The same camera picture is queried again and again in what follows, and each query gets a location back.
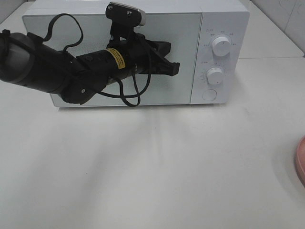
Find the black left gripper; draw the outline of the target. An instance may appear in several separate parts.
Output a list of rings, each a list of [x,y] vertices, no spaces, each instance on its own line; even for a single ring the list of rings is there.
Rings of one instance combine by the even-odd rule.
[[[111,77],[125,79],[133,74],[175,76],[180,64],[165,58],[171,51],[171,43],[147,40],[143,34],[135,33],[134,27],[146,24],[146,13],[136,7],[110,2],[105,15],[112,20],[111,39],[105,49],[116,62]]]

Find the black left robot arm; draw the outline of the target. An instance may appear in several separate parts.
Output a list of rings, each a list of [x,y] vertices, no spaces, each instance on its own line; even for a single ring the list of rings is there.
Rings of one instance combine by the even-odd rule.
[[[40,37],[3,30],[0,34],[0,79],[34,90],[57,94],[64,102],[84,104],[94,95],[104,95],[106,86],[117,83],[116,98],[129,107],[130,96],[123,92],[123,79],[136,74],[175,76],[180,65],[170,62],[166,55],[171,44],[150,41],[134,28],[145,24],[145,12],[139,8],[110,2],[105,10],[112,21],[110,40],[104,50],[77,57],[69,52],[69,45],[57,51],[45,42],[52,37],[53,26],[60,18],[49,22],[47,34]]]

